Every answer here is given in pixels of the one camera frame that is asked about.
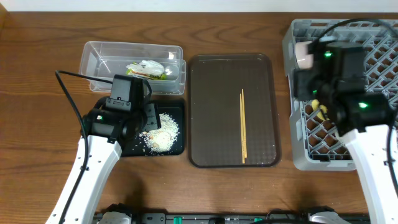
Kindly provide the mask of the yellow plate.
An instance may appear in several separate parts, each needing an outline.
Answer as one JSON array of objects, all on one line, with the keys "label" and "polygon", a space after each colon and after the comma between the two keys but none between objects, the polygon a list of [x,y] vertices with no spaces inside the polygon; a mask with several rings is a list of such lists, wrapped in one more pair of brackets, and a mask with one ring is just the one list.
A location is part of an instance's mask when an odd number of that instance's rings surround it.
[{"label": "yellow plate", "polygon": [[312,100],[311,106],[314,111],[317,111],[316,117],[320,118],[322,121],[329,120],[326,106],[322,105],[318,100]]}]

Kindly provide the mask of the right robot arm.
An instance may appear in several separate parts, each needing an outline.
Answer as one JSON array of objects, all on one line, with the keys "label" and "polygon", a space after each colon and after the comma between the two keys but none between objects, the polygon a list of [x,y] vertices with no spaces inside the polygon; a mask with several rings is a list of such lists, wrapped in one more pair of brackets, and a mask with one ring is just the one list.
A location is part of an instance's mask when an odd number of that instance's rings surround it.
[{"label": "right robot arm", "polygon": [[371,223],[397,223],[397,111],[382,93],[366,91],[364,48],[313,41],[295,49],[294,97],[326,108],[356,166]]}]

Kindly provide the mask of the rice food scraps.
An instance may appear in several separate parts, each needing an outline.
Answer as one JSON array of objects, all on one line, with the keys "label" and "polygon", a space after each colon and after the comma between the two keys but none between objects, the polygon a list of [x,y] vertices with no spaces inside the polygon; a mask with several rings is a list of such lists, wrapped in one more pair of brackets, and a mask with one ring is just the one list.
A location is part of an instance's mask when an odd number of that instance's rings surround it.
[{"label": "rice food scraps", "polygon": [[161,128],[141,132],[139,139],[143,140],[152,152],[169,152],[177,141],[179,126],[171,115],[162,113],[159,116]]}]

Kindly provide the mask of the green snack wrapper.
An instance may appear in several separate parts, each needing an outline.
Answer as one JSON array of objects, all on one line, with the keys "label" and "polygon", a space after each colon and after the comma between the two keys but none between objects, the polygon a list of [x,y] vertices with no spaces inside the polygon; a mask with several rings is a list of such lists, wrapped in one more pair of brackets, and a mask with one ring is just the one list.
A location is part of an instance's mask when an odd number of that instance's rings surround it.
[{"label": "green snack wrapper", "polygon": [[165,80],[165,68],[158,62],[153,60],[143,60],[139,63],[132,63],[126,66],[126,75],[134,77],[146,78],[150,80]]}]

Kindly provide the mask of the pink bowl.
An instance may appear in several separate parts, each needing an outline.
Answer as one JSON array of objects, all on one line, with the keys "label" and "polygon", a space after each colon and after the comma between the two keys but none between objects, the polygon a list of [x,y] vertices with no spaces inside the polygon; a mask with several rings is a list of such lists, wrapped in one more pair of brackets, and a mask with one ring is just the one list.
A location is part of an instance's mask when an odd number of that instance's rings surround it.
[{"label": "pink bowl", "polygon": [[313,54],[308,52],[311,42],[298,42],[295,44],[295,58],[299,69],[310,69],[313,67]]}]

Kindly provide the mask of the white napkin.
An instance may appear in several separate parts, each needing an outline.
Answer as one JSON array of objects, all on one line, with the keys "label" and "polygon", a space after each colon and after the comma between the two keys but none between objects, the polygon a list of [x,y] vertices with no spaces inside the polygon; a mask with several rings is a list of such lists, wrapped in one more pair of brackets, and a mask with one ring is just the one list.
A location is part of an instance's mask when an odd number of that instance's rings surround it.
[{"label": "white napkin", "polygon": [[139,63],[132,63],[126,66],[129,73],[140,75],[161,76],[165,72],[165,68],[160,63],[153,60],[142,60]]}]

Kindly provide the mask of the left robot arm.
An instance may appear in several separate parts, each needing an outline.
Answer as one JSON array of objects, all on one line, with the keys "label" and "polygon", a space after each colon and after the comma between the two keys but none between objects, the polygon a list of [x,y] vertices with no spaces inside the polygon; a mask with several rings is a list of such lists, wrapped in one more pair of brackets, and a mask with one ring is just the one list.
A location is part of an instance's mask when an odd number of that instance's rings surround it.
[{"label": "left robot arm", "polygon": [[59,81],[80,124],[81,138],[73,167],[47,223],[91,223],[106,181],[127,143],[161,127],[152,88],[146,79],[115,75],[111,94],[81,115]]}]

